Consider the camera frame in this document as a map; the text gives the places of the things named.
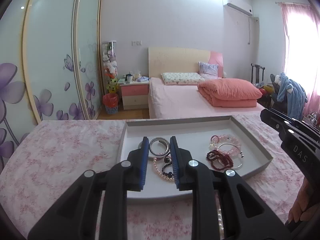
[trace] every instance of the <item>human hand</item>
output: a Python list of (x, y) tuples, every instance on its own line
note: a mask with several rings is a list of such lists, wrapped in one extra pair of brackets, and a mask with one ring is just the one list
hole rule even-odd
[(306, 178), (303, 179), (302, 186), (298, 192), (297, 198), (295, 202), (293, 203), (292, 208), (289, 211), (289, 218), (288, 221), (291, 223), (292, 220), (294, 222), (298, 222), (299, 220), (301, 221), (309, 221), (317, 209), (320, 206), (320, 203), (310, 207), (307, 209), (307, 206), (309, 204), (310, 197), (313, 194), (313, 189), (308, 182)]

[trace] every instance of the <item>nightstand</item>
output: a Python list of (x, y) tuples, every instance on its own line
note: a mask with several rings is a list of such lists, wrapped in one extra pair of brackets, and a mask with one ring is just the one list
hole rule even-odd
[(121, 84), (124, 110), (148, 108), (149, 81)]

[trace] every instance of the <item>pink hair tie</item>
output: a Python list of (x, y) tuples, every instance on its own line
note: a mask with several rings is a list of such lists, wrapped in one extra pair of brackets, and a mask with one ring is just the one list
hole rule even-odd
[(218, 138), (218, 141), (217, 141), (217, 143), (219, 142), (219, 136), (218, 135), (214, 135), (214, 136), (212, 136), (211, 137), (211, 141), (213, 140), (213, 138), (215, 138), (215, 137), (217, 137)]

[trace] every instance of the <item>cup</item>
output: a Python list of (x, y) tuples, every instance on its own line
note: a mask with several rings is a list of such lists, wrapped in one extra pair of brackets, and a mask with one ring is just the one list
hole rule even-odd
[(127, 80), (128, 80), (128, 83), (129, 83), (129, 84), (132, 83), (132, 79), (133, 79), (133, 76), (132, 76), (132, 75), (128, 75), (128, 76), (127, 76)]

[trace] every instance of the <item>drawer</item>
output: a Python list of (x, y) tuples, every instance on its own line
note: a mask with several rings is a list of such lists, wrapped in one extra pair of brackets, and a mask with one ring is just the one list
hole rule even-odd
[(132, 85), (121, 87), (122, 96), (141, 96), (148, 94), (148, 85)]
[(148, 108), (148, 96), (124, 96), (122, 97), (124, 109), (128, 106), (141, 106), (137, 108)]

